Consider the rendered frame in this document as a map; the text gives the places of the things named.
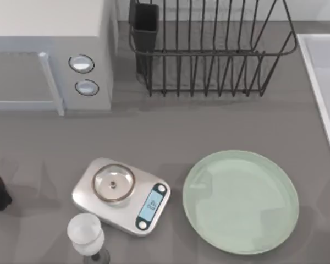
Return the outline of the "small round microwave knob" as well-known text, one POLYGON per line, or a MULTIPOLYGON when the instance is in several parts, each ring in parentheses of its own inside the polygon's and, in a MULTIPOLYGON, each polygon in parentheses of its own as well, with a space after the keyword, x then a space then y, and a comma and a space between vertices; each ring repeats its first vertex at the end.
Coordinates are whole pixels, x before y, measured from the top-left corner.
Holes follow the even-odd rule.
POLYGON ((99 92, 99 89, 98 84, 89 79, 75 83, 75 90, 83 96, 94 96, 99 92))

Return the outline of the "pale microwave oven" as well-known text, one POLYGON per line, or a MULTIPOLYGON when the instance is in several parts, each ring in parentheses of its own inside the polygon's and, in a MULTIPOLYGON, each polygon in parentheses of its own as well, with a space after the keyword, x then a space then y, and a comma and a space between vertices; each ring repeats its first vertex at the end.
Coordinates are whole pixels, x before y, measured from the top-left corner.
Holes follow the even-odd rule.
POLYGON ((46 52, 69 111, 108 111, 114 86, 118 24, 116 0, 0 0, 0 52, 46 52), (93 71, 73 71, 68 60, 84 54, 93 71), (83 96, 75 83, 89 79, 99 92, 83 96))

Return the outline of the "silver kitchen scale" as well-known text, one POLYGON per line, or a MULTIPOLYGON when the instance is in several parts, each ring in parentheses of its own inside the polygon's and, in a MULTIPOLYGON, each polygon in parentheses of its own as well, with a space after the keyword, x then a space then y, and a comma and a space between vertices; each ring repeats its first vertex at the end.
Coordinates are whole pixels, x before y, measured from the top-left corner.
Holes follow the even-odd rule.
POLYGON ((109 158, 93 160, 72 191, 78 208, 139 237, 154 230, 170 196, 163 179, 109 158))

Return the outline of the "pale green plate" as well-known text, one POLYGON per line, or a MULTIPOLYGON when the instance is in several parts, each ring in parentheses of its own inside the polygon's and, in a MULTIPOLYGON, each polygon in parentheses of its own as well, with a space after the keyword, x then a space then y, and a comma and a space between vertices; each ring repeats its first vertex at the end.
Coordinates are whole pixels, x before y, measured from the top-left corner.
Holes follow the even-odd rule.
POLYGON ((206 156, 183 185, 185 215, 203 240, 237 255, 275 249, 294 231, 296 188, 279 165, 259 154, 226 150, 206 156))

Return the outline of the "large round microwave knob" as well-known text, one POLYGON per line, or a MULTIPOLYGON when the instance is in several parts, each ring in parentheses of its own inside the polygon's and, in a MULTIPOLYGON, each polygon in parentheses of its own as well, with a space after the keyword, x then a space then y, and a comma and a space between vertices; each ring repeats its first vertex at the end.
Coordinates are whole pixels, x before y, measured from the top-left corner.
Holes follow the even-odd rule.
POLYGON ((70 68, 80 74, 86 74, 93 71, 95 67, 95 62, 93 59, 87 55, 79 54, 77 56, 72 56, 68 60, 70 68))

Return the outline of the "black cutlery holder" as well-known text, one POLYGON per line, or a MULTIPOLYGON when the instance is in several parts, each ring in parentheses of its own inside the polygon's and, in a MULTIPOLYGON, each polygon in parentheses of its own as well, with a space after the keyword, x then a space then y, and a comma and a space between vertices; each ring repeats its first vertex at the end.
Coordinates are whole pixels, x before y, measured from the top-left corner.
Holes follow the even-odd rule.
POLYGON ((159 6, 130 0, 129 24, 136 50, 153 52, 159 28, 159 6))

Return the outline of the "frosted white goblet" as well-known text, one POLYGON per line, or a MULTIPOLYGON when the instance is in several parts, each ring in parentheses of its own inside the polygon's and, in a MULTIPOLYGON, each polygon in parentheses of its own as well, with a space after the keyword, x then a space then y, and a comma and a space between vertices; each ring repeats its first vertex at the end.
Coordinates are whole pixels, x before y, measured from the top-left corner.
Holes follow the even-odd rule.
POLYGON ((82 256, 82 264, 110 264, 110 254, 105 248, 105 233, 97 216, 77 214, 68 223, 67 235, 73 248, 82 256))

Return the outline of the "microwave oven door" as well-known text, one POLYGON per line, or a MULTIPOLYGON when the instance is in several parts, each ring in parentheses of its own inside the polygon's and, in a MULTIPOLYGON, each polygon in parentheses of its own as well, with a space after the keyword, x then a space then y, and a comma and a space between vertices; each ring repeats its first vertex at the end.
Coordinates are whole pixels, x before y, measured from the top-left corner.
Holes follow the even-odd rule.
POLYGON ((48 53, 0 52, 0 111, 65 114, 48 53))

